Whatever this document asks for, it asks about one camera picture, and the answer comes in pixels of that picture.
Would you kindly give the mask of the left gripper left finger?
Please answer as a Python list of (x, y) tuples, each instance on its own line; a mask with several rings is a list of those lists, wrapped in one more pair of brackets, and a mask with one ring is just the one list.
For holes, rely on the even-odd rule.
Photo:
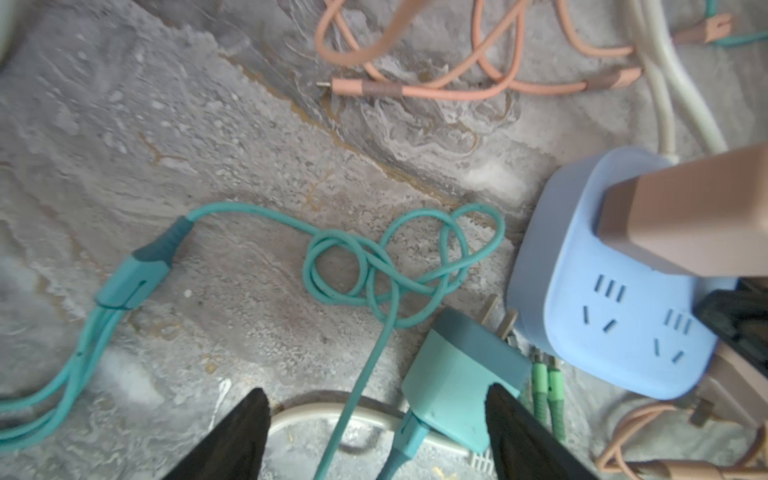
[(254, 388), (164, 479), (258, 479), (270, 426), (268, 398)]

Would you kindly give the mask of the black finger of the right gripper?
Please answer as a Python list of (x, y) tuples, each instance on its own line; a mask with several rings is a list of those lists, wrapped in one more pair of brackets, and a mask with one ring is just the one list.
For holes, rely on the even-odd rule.
[(714, 290), (693, 309), (695, 317), (767, 376), (767, 285), (742, 278), (735, 290)]

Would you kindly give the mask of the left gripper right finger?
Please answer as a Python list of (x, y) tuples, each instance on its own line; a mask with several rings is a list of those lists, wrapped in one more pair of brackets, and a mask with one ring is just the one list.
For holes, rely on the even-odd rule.
[(485, 419), (498, 479), (594, 477), (500, 384), (489, 387)]

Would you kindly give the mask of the pink charger plug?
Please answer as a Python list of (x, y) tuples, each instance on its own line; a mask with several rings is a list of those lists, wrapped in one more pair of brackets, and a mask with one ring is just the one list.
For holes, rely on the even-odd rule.
[(710, 156), (612, 186), (597, 235), (666, 274), (767, 274), (767, 146)]
[(693, 398), (689, 422), (697, 427), (710, 419), (747, 428), (759, 428), (767, 421), (767, 377), (722, 341), (693, 390)]

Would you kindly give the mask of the teal green charger plug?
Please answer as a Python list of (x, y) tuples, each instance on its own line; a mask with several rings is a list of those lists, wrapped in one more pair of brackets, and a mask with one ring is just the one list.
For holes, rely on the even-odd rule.
[(532, 372), (531, 361), (487, 327), (447, 307), (432, 324), (401, 390), (422, 423), (476, 453), (490, 445), (485, 401), (503, 386), (517, 398)]

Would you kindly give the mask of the blue power strip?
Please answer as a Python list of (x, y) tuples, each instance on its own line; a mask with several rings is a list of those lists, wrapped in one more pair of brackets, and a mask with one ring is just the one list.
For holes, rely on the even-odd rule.
[(557, 170), (542, 191), (506, 293), (517, 332), (601, 380), (658, 400), (692, 390), (717, 336), (693, 314), (734, 277), (668, 275), (604, 245), (596, 234), (606, 191), (667, 159), (621, 147)]

